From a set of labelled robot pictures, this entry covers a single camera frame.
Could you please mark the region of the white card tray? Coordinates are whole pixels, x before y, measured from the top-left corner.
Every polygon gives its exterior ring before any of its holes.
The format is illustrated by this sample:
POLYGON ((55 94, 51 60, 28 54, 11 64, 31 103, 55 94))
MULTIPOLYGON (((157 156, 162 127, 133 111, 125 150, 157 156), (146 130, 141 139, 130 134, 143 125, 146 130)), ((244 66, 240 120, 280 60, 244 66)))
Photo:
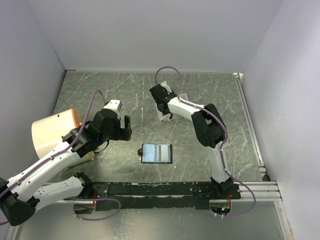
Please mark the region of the white card tray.
POLYGON ((175 93, 166 93, 154 98, 158 120, 160 122, 170 122, 171 120, 184 119, 182 115, 169 111, 168 102, 176 96, 177 95, 175 93))

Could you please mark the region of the black leather card holder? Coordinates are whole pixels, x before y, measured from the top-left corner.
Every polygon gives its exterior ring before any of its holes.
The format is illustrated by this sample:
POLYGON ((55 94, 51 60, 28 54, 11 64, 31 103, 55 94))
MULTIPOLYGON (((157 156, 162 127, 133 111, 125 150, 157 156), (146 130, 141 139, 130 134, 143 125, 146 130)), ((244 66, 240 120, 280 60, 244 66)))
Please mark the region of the black leather card holder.
POLYGON ((151 144, 143 143, 137 150, 142 164, 172 164, 172 144, 151 144))

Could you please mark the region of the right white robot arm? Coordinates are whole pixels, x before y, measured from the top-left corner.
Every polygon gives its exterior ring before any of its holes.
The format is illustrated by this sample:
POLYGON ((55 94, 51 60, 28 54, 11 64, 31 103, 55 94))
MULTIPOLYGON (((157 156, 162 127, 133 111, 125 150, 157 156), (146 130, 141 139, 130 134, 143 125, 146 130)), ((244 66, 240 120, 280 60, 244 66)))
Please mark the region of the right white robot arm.
POLYGON ((182 99, 169 86, 157 84, 150 93, 157 109, 164 115, 180 115, 190 120, 199 143, 205 147, 211 164, 212 193, 223 199, 230 192, 234 181, 225 160, 224 145, 227 128, 213 104, 200 105, 182 99))

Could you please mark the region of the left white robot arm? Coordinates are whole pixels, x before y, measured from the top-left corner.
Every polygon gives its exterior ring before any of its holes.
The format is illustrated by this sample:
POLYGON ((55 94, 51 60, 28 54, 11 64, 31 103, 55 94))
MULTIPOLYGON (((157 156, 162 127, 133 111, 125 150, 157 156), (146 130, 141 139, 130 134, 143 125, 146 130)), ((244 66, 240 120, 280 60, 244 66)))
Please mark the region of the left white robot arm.
POLYGON ((45 185, 59 171, 80 160, 109 141, 131 139, 131 118, 121 118, 112 109, 98 111, 92 121, 72 129, 45 157, 8 180, 0 180, 0 209, 11 226, 18 226, 33 214, 56 201, 68 198, 83 200, 94 196, 93 182, 83 172, 67 180, 45 185))

